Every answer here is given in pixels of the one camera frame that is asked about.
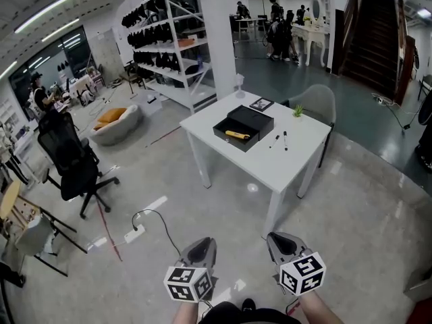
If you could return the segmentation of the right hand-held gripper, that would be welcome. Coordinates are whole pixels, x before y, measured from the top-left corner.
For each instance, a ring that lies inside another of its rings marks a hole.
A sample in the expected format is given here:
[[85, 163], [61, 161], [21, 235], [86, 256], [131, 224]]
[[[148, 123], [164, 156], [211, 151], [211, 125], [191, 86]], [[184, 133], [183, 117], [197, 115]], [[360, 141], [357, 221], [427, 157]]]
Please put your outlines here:
[[284, 232], [271, 232], [266, 241], [277, 272], [274, 278], [284, 294], [301, 296], [322, 286], [327, 268], [318, 252]]

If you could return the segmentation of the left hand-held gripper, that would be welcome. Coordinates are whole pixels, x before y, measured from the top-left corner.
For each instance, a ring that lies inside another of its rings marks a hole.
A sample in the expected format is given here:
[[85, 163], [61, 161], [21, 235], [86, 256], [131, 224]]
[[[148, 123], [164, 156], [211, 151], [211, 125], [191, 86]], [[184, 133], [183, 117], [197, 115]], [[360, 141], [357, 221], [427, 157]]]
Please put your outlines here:
[[210, 237], [199, 239], [183, 249], [163, 280], [170, 298], [189, 303], [208, 300], [214, 288], [212, 276], [216, 256], [217, 244]]

